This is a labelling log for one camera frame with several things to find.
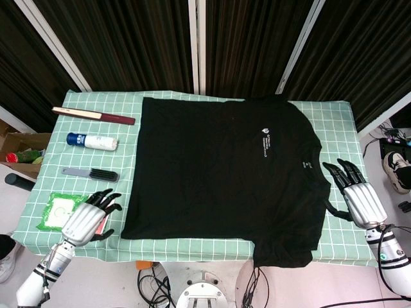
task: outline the blue bottle cap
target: blue bottle cap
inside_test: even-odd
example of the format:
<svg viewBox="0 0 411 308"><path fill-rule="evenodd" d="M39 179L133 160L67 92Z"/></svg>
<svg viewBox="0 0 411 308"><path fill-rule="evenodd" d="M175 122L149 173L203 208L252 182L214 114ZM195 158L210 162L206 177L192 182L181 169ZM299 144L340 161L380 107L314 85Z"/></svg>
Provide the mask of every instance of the blue bottle cap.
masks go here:
<svg viewBox="0 0 411 308"><path fill-rule="evenodd" d="M80 133L69 133L66 141L70 146L85 146L85 136Z"/></svg>

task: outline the black handle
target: black handle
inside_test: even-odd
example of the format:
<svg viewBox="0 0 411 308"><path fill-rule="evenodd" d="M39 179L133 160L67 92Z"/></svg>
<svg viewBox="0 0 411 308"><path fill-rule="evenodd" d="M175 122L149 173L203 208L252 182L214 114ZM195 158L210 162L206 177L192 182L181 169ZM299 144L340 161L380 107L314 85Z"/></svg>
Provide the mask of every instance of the black handle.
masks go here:
<svg viewBox="0 0 411 308"><path fill-rule="evenodd" d="M16 186L21 189L25 189L27 191L31 191L35 184L35 182L27 180L26 178L22 178L21 176L16 175L15 173L9 173L8 175L6 175L4 181L7 184Z"/></svg>
<svg viewBox="0 0 411 308"><path fill-rule="evenodd" d="M411 212L411 202L407 202L407 201L401 202L401 203L398 205L398 207L399 207L404 213Z"/></svg>

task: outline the green checkered tablecloth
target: green checkered tablecloth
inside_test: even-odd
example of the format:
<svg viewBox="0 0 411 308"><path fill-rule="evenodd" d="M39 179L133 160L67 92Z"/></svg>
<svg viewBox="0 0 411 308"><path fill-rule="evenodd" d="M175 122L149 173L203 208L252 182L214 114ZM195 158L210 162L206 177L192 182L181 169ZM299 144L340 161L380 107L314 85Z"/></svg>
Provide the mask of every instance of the green checkered tablecloth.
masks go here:
<svg viewBox="0 0 411 308"><path fill-rule="evenodd" d="M130 199L137 151L137 136L141 118L143 97L184 99L192 101L221 101L212 98L172 91L151 92L89 92L69 91L64 107L95 110L136 118L133 126L77 119L60 115L47 147L46 156L37 183L22 212L13 238L33 253L46 254L50 246L61 240L59 232L40 231L36 226L52 192L88 195L106 188L121 193L118 203L123 211L110 215L108 228L115 230L106 241L89 243L76 249L76 254L104 261L220 261L252 258L254 245L242 239L166 239L124 240L119 235L124 227L127 205ZM360 145L356 136L353 115L349 103L292 102L312 123L322 143L320 161L337 163L337 158L350 160L364 172ZM69 146L69 132L111 136L119 140L115 152ZM119 182L109 184L61 174L63 167L91 167L108 169L120 174ZM323 170L326 178L332 181ZM346 209L344 199L333 184L330 201L338 209ZM337 264L374 265L374 258L364 238L364 231L352 223L334 218L327 213L322 237L314 259Z"/></svg>

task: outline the white robotic arm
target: white robotic arm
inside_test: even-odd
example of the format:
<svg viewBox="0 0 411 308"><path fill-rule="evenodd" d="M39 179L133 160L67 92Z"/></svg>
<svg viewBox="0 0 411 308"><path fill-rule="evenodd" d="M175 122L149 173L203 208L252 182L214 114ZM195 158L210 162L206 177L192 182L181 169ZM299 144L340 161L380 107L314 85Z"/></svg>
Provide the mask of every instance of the white robotic arm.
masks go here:
<svg viewBox="0 0 411 308"><path fill-rule="evenodd" d="M329 202L326 207L332 215L353 221L365 231L365 239L379 263L385 285L404 299L411 297L411 263L399 245L392 229L386 225L387 213L372 185L365 181L358 168L346 160L338 159L341 169L323 162L344 196L348 212L336 210Z"/></svg>
<svg viewBox="0 0 411 308"><path fill-rule="evenodd" d="M50 299L49 289L75 256L74 249L90 241L106 239L114 232L110 229L104 234L95 234L105 216L114 210L121 210L117 203L107 207L114 198L121 196L114 193L105 197L111 192L112 189L96 192L76 209L62 229L63 241L51 248L17 290L18 308L39 308Z"/></svg>

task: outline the white bottle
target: white bottle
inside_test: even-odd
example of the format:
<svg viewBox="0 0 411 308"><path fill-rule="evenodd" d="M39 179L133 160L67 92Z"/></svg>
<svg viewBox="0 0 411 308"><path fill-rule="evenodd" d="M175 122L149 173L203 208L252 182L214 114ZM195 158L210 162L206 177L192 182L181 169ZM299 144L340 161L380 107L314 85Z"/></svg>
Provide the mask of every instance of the white bottle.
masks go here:
<svg viewBox="0 0 411 308"><path fill-rule="evenodd" d="M71 146L85 146L90 149L114 151L117 148L117 139L84 135L82 133L69 133L67 143Z"/></svg>

